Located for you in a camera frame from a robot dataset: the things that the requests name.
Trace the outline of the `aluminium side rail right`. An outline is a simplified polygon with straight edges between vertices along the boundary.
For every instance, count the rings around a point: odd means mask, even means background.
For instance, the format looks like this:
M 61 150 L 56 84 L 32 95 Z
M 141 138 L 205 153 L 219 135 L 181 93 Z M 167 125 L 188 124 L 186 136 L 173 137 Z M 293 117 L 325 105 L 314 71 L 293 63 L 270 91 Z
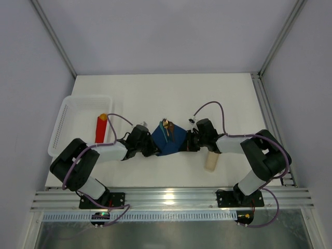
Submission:
M 271 134 L 279 141 L 279 143 L 285 147 L 283 144 L 279 128 L 276 123 L 276 119 L 272 110 L 272 106 L 270 104 L 264 82 L 258 73 L 251 73 L 251 78 L 253 82 L 253 86 L 256 92 L 256 96 L 258 99 L 258 103 L 261 109 L 261 113 L 263 116 L 263 120 L 266 128 L 271 132 Z M 297 188 L 297 184 L 294 178 L 294 174 L 292 169 L 289 168 L 287 173 L 280 179 L 282 186 L 285 187 L 295 187 Z

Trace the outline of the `blue paper napkin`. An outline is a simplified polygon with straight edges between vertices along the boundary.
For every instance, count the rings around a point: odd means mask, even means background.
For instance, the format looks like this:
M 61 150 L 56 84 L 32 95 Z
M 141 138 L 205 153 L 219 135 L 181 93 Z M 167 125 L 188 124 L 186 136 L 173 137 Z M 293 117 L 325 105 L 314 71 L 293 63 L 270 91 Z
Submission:
M 168 137 L 168 142 L 166 143 L 158 125 L 151 135 L 153 141 L 160 150 L 157 156 L 166 156 L 179 152 L 180 147 L 186 140 L 186 133 L 186 130 L 177 125 L 174 125 L 175 142 L 172 142 L 172 138 Z

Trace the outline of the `brown wooden spoon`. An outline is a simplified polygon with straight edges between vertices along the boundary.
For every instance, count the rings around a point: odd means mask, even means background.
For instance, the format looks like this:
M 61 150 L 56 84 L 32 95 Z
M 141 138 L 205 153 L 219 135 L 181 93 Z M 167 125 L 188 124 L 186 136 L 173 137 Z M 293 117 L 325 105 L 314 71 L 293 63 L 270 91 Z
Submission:
M 174 124 L 172 122 L 169 122 L 168 130 L 171 134 L 172 142 L 175 142 L 175 136 L 174 136 Z

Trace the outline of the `aluminium frame post left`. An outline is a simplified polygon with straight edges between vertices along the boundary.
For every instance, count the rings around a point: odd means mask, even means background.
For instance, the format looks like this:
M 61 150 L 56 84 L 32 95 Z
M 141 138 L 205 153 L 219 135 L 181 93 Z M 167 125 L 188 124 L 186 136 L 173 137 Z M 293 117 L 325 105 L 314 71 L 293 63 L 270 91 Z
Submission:
M 70 71 L 72 77 L 74 79 L 76 79 L 77 73 L 76 73 L 65 49 L 63 48 L 54 28 L 52 27 L 45 11 L 43 10 L 40 2 L 38 0 L 29 0 L 29 2 L 32 5 L 32 8 L 34 9 L 34 11 L 36 12 L 38 18 L 40 19 L 46 32 L 48 33 L 50 40 L 54 44 L 56 50 L 58 51 L 58 54 L 60 55 L 61 59 L 63 60 L 64 64 L 66 65 L 67 69 Z

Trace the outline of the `white plastic basket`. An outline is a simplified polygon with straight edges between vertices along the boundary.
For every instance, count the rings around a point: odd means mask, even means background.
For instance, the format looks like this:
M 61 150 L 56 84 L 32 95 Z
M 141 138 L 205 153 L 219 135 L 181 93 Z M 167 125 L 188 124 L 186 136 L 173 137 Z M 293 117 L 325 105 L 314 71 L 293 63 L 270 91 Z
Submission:
M 57 157 L 75 138 L 89 145 L 95 141 L 97 119 L 112 110 L 107 95 L 70 95 L 63 100 L 48 146 L 48 154 Z

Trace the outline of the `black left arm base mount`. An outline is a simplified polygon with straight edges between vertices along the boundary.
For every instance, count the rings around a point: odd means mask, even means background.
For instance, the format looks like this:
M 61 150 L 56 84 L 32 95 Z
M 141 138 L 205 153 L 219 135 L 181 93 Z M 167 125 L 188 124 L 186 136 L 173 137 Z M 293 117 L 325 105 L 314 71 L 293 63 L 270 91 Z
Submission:
M 87 209 L 100 209 L 100 205 L 106 208 L 123 209 L 125 204 L 126 194 L 124 192 L 105 192 L 99 199 L 94 200 L 98 205 L 94 204 L 85 196 L 80 197 L 79 208 L 82 210 Z

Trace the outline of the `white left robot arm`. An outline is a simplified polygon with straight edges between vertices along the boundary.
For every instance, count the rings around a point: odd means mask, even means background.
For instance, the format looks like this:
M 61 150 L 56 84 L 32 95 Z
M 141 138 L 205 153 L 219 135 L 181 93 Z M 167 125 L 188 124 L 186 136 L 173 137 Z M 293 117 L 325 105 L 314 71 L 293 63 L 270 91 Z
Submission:
M 84 205 L 114 209 L 113 194 L 100 181 L 90 176 L 98 162 L 125 161 L 137 153 L 145 157 L 161 152 L 149 130 L 136 125 L 127 137 L 112 143 L 87 145 L 74 139 L 50 166 L 50 172 L 62 182 L 62 189 L 79 193 Z

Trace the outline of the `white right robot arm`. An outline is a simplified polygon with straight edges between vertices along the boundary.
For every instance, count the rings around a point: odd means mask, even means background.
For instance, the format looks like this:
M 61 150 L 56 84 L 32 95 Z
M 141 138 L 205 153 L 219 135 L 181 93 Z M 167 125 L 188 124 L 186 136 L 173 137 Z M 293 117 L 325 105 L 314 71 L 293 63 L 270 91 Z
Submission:
M 206 147 L 209 152 L 244 154 L 251 166 L 249 173 L 231 191 L 216 193 L 218 206 L 250 207 L 258 201 L 263 206 L 260 190 L 281 172 L 286 173 L 292 159 L 284 147 L 268 130 L 249 135 L 219 134 L 207 118 L 197 122 L 197 128 L 187 131 L 179 151 L 197 152 Z

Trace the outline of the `aluminium frame post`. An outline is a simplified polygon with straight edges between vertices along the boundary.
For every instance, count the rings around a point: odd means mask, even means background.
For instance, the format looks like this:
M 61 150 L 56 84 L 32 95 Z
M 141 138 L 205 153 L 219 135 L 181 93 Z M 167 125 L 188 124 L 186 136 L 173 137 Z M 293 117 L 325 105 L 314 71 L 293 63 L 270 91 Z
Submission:
M 48 33 L 50 40 L 54 44 L 56 50 L 58 51 L 58 54 L 60 55 L 61 59 L 63 60 L 64 64 L 66 65 L 67 69 L 70 71 L 72 77 L 74 79 L 76 79 L 77 73 L 76 73 L 65 49 L 63 48 L 54 28 L 52 27 L 45 11 L 43 10 L 40 2 L 38 0 L 29 0 L 29 2 L 32 5 L 32 8 L 34 9 L 34 11 L 36 12 L 38 18 L 40 19 L 46 32 Z
M 304 6 L 306 5 L 307 0 L 297 0 L 295 1 L 294 6 L 292 7 L 289 15 L 287 16 L 284 24 L 282 25 L 281 30 L 279 31 L 271 49 L 268 52 L 268 55 L 266 56 L 260 71 L 258 72 L 258 75 L 260 78 L 263 77 L 265 72 L 267 71 L 268 67 L 270 66 L 272 60 L 282 47 L 283 43 L 285 42 L 288 34 L 292 30 L 296 20 L 298 19 L 299 15 L 301 14 Z

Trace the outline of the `aluminium frame post right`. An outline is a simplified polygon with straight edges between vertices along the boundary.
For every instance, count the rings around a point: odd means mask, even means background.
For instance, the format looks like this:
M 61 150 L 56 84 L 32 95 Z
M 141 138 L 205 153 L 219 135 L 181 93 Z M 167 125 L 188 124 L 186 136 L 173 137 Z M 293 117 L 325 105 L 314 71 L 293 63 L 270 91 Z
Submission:
M 288 34 L 292 30 L 296 20 L 298 19 L 299 15 L 301 14 L 304 6 L 306 5 L 307 0 L 297 0 L 295 1 L 294 6 L 292 7 L 289 15 L 287 16 L 284 24 L 282 25 L 281 30 L 279 31 L 271 49 L 268 52 L 268 55 L 266 56 L 260 71 L 258 72 L 258 75 L 260 78 L 263 77 L 265 72 L 267 71 L 268 67 L 270 66 L 272 60 L 282 47 L 283 43 L 285 42 Z

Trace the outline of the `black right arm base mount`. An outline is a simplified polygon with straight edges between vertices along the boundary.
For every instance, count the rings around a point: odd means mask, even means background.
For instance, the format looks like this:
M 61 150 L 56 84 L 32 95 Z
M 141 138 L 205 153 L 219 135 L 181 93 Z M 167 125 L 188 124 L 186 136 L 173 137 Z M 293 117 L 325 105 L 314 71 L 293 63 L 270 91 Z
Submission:
M 257 190 L 246 196 L 242 192 L 218 190 L 216 200 L 219 208 L 250 208 L 264 207 L 265 203 L 261 191 Z

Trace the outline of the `teal plastic knife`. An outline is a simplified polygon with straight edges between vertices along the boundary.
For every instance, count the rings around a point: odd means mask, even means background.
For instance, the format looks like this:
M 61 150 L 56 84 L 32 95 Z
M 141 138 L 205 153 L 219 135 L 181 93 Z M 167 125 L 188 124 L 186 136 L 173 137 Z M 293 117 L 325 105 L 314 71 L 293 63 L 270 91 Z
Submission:
M 163 134 L 165 142 L 167 143 L 168 142 L 168 136 L 165 133 L 165 129 L 164 129 L 164 126 L 163 126 L 163 121 L 159 122 L 159 128 L 160 128 L 160 130 L 161 130 L 161 132 Z

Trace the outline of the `beige cutlery tray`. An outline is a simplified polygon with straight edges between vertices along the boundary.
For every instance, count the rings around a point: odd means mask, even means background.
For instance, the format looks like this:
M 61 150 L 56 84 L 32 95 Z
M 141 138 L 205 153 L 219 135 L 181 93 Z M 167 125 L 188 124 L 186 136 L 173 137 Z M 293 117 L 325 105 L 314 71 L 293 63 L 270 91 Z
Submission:
M 214 172 L 218 163 L 219 154 L 209 151 L 206 157 L 204 169 L 208 172 Z

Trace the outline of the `aluminium table edge rail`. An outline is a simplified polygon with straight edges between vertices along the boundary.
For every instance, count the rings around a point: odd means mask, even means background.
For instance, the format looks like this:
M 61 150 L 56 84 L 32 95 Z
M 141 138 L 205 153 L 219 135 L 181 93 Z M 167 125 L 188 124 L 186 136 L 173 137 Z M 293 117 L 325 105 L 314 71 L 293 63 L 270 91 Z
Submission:
M 218 187 L 200 188 L 111 188 L 111 192 L 124 192 L 125 203 L 131 210 L 208 210 L 217 209 Z M 313 209 L 309 190 L 296 187 L 271 187 L 262 191 L 264 208 L 275 209 L 276 196 L 281 209 Z M 69 190 L 50 188 L 36 192 L 31 211 L 77 211 L 79 197 Z

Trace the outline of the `red bottle orange cap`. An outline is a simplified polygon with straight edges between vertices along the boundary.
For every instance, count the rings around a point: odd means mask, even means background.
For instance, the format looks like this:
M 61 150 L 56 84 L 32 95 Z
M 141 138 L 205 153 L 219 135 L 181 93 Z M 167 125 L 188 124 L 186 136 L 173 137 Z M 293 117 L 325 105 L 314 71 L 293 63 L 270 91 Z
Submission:
M 107 114 L 100 114 L 96 121 L 95 143 L 103 143 L 107 127 Z

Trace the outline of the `gold fork green handle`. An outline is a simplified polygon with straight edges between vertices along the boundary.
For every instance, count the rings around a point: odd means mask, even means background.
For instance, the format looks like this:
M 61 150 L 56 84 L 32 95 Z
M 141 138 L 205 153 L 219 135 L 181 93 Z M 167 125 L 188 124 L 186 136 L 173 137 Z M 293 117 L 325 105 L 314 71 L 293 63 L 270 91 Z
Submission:
M 171 137 L 171 134 L 170 134 L 170 132 L 169 132 L 169 130 L 168 130 L 169 122 L 170 122 L 170 121 L 168 121 L 167 119 L 163 119 L 162 121 L 163 121 L 163 126 L 164 126 L 164 128 L 165 128 L 165 130 L 166 130 L 167 136 L 168 136 L 168 137 Z

